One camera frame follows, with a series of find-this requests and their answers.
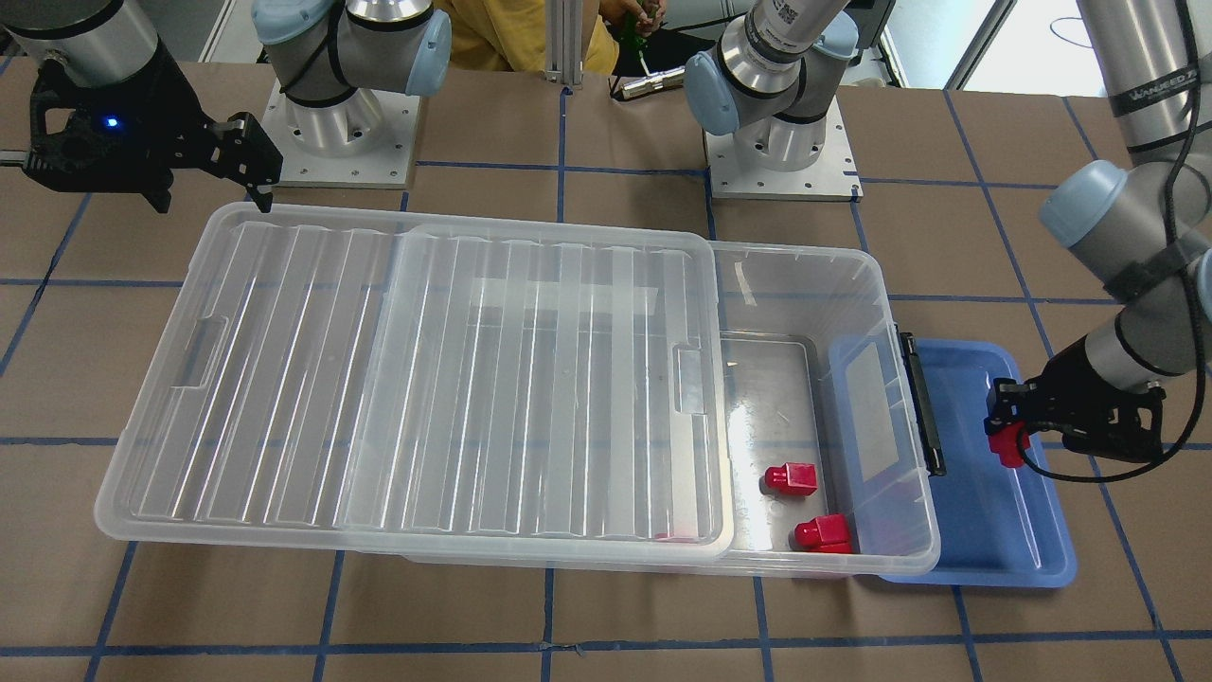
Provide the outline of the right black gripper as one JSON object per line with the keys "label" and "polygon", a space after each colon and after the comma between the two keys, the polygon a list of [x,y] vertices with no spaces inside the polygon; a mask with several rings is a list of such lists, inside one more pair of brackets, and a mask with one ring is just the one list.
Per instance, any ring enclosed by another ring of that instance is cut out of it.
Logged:
{"label": "right black gripper", "polygon": [[216,121],[168,48],[130,78],[74,84],[61,58],[39,65],[30,94],[30,147],[22,172],[56,191],[131,193],[168,213],[175,170],[201,170],[239,183],[269,213],[284,155],[255,114]]}

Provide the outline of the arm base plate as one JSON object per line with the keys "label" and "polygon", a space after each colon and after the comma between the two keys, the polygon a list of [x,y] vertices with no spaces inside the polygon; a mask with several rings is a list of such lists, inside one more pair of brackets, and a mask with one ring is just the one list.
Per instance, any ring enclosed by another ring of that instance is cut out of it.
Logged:
{"label": "arm base plate", "polygon": [[338,104],[309,108],[278,92],[261,125],[284,155],[284,188],[407,189],[421,97],[359,88]]}
{"label": "arm base plate", "polygon": [[857,202],[864,197],[844,113],[833,99],[808,125],[771,118],[703,134],[714,197]]}

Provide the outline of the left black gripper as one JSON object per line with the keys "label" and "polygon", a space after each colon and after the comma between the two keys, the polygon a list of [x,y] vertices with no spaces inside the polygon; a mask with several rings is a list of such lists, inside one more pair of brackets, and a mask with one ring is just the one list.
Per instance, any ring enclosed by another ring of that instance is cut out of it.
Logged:
{"label": "left black gripper", "polygon": [[995,377],[987,397],[987,422],[1027,422],[1060,432],[1065,448],[1126,463],[1164,455],[1162,386],[1113,385],[1088,355],[1085,336],[1062,350],[1027,383]]}

